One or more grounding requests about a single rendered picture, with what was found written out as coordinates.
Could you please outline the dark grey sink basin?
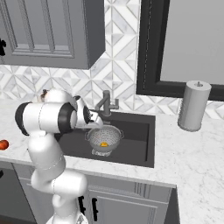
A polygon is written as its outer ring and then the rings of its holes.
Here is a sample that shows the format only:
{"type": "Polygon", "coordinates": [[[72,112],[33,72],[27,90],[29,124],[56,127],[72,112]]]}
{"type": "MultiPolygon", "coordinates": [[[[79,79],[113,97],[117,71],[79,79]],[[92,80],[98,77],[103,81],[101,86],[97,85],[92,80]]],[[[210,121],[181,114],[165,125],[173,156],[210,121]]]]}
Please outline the dark grey sink basin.
{"type": "Polygon", "coordinates": [[[111,112],[111,116],[103,116],[101,119],[106,124],[116,126],[123,132],[123,139],[118,147],[108,157],[92,154],[92,147],[86,140],[86,130],[75,129],[73,132],[55,138],[66,156],[88,158],[125,165],[139,165],[154,167],[155,160],[155,126],[154,115],[128,114],[111,112]]]}

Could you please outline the black window frame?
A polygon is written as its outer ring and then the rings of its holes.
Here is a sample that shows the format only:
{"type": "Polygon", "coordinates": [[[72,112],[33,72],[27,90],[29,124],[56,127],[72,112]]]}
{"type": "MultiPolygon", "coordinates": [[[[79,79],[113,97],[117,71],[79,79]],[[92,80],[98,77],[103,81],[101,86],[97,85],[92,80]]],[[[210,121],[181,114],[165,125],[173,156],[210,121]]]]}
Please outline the black window frame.
{"type": "Polygon", "coordinates": [[[181,98],[188,81],[224,102],[224,0],[142,0],[136,92],[181,98]]]}

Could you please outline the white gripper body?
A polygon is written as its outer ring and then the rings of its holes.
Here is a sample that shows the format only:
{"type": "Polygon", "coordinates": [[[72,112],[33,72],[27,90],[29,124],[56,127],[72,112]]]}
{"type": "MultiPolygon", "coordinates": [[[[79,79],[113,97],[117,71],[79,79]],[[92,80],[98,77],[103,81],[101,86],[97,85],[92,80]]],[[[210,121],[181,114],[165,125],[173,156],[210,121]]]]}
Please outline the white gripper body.
{"type": "Polygon", "coordinates": [[[90,113],[90,121],[86,127],[88,129],[101,129],[103,127],[103,121],[97,112],[90,113]]]}

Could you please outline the grey wall cabinet door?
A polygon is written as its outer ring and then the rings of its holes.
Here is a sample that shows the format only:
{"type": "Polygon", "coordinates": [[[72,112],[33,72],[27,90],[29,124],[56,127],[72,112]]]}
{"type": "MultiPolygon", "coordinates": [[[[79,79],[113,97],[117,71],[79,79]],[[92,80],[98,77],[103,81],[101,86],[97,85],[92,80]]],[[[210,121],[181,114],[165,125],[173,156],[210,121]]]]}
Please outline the grey wall cabinet door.
{"type": "Polygon", "coordinates": [[[0,65],[90,69],[105,52],[104,0],[0,0],[0,65]]]}

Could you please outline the grey paper towel roll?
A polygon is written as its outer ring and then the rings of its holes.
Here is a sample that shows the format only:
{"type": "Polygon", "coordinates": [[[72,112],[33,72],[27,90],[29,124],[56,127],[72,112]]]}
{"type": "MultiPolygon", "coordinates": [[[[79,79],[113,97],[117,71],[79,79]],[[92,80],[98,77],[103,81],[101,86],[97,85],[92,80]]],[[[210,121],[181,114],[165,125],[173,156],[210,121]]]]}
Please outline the grey paper towel roll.
{"type": "Polygon", "coordinates": [[[186,83],[178,115],[178,126],[182,130],[200,130],[211,89],[209,83],[201,80],[189,80],[186,83]]]}

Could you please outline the grey sink faucet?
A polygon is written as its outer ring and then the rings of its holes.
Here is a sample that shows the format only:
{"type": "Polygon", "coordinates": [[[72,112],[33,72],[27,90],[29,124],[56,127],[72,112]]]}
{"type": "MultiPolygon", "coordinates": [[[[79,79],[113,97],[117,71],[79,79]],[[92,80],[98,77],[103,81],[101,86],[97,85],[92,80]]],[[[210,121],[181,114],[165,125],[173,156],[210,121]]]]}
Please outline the grey sink faucet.
{"type": "Polygon", "coordinates": [[[101,112],[104,116],[110,116],[111,109],[119,109],[119,100],[115,99],[115,104],[112,105],[110,103],[110,92],[108,90],[104,90],[102,99],[96,104],[95,110],[99,111],[100,108],[103,108],[103,111],[101,112]]]}

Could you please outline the grey metal colander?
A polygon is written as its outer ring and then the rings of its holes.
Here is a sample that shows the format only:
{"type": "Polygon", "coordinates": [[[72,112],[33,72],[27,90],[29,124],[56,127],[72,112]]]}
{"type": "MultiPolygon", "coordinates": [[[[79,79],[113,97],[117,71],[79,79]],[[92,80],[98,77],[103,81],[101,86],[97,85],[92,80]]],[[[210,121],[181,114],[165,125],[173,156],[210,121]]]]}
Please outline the grey metal colander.
{"type": "Polygon", "coordinates": [[[124,138],[123,131],[113,125],[104,125],[101,129],[91,129],[85,139],[92,147],[92,154],[108,157],[124,138]],[[102,142],[107,142],[108,147],[101,147],[102,142]]]}

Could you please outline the dark grey dishwasher front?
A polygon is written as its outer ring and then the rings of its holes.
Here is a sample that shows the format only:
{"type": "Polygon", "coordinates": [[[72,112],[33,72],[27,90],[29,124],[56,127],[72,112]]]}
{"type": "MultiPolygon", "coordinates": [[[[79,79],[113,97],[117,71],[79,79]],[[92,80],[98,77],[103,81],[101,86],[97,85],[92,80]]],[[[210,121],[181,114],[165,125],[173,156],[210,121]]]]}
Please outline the dark grey dishwasher front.
{"type": "Polygon", "coordinates": [[[37,224],[13,170],[0,168],[0,223],[37,224]]]}

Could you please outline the small brown white jar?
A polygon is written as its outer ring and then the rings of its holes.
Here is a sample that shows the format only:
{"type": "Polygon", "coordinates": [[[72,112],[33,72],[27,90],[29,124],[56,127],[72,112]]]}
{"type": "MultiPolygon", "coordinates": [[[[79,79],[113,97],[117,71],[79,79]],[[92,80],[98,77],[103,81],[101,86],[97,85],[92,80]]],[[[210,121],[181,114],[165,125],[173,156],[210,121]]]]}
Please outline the small brown white jar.
{"type": "Polygon", "coordinates": [[[46,98],[47,92],[48,92],[48,90],[43,89],[42,94],[40,95],[40,100],[42,102],[45,102],[45,98],[46,98]]]}

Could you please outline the grey base cabinet door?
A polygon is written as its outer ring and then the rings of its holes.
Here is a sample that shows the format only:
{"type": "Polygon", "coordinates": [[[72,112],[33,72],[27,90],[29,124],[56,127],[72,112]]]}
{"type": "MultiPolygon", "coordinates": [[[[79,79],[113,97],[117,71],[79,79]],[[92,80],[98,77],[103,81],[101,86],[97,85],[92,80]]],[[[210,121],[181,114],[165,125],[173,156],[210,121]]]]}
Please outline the grey base cabinet door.
{"type": "Polygon", "coordinates": [[[98,221],[93,224],[164,224],[167,202],[140,199],[112,192],[89,190],[90,203],[97,198],[98,221]]]}
{"type": "Polygon", "coordinates": [[[53,216],[52,195],[34,189],[31,181],[21,178],[20,184],[38,224],[46,224],[53,216]]]}

